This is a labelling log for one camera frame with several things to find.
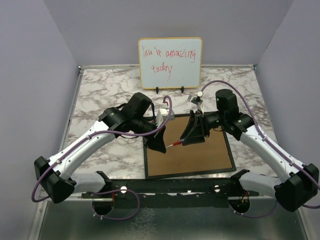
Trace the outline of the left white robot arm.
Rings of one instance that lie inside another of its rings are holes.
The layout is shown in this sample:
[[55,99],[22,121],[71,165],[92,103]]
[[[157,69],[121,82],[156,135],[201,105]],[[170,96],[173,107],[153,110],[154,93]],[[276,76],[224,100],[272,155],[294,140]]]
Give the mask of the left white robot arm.
[[172,100],[163,98],[165,108],[153,118],[145,117],[152,100],[141,92],[135,93],[127,103],[109,107],[79,139],[55,155],[38,157],[34,161],[36,186],[41,186],[47,198],[58,204],[75,193],[93,192],[106,197],[111,190],[109,178],[102,172],[76,175],[76,169],[104,145],[120,136],[143,137],[149,149],[166,153],[164,132],[172,113]]

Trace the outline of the black picture frame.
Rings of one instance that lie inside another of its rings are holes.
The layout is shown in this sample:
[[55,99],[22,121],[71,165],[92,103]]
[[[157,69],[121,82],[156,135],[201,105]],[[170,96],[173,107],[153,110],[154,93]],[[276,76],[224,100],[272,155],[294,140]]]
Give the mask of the black picture frame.
[[147,148],[143,139],[146,179],[219,174],[236,170],[227,134],[220,127],[212,129],[203,143],[169,147],[166,153]]

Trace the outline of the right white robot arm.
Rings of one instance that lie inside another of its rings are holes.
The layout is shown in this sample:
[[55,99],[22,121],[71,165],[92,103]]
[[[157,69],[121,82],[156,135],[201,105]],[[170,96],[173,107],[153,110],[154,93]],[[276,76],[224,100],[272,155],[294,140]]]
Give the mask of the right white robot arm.
[[234,195],[254,191],[275,198],[289,212],[296,211],[317,195],[319,169],[292,157],[269,138],[250,115],[240,112],[237,97],[230,89],[215,93],[216,111],[203,111],[202,96],[200,91],[188,97],[197,110],[190,111],[188,124],[180,137],[181,144],[203,143],[212,129],[222,128],[252,149],[276,174],[276,177],[268,177],[242,170],[231,177],[229,189]]

